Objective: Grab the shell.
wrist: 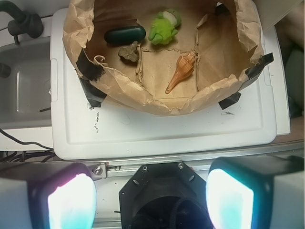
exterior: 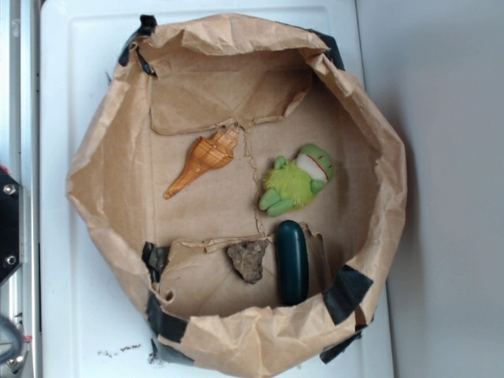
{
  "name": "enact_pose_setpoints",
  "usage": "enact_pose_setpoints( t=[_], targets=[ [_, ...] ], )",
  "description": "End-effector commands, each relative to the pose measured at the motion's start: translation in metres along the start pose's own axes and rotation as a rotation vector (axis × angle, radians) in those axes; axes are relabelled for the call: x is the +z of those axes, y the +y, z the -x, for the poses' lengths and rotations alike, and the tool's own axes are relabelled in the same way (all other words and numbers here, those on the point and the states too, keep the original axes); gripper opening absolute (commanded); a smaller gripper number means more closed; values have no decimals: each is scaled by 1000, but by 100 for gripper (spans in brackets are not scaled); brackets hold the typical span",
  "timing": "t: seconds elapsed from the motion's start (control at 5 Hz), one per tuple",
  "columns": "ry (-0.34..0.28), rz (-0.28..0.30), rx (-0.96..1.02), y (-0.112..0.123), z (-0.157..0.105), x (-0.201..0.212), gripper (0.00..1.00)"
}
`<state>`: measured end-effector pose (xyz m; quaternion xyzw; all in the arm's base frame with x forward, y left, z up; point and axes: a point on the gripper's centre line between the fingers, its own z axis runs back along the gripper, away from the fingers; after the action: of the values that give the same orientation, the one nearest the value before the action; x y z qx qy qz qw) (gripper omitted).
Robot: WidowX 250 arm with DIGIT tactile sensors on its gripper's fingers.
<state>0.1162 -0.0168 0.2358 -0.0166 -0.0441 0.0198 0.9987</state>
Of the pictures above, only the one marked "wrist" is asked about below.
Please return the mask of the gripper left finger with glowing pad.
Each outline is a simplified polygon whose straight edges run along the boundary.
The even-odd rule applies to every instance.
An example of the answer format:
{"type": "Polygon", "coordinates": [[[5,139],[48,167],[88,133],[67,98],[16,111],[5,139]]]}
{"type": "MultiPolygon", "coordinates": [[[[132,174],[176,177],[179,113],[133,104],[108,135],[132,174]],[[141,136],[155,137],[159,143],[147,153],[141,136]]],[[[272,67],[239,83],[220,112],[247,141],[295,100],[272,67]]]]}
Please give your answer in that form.
{"type": "Polygon", "coordinates": [[[97,191],[83,163],[3,163],[2,229],[91,229],[97,191]]]}

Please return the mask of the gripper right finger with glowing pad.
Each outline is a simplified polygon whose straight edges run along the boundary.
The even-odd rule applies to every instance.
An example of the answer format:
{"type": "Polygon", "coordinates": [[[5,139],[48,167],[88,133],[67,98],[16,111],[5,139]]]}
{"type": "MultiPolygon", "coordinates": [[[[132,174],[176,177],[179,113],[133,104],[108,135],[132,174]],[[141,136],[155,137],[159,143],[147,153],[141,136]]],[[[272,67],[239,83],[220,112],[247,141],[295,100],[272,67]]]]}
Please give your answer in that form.
{"type": "Polygon", "coordinates": [[[206,203],[216,229],[303,229],[305,160],[219,157],[209,169],[206,203]]]}

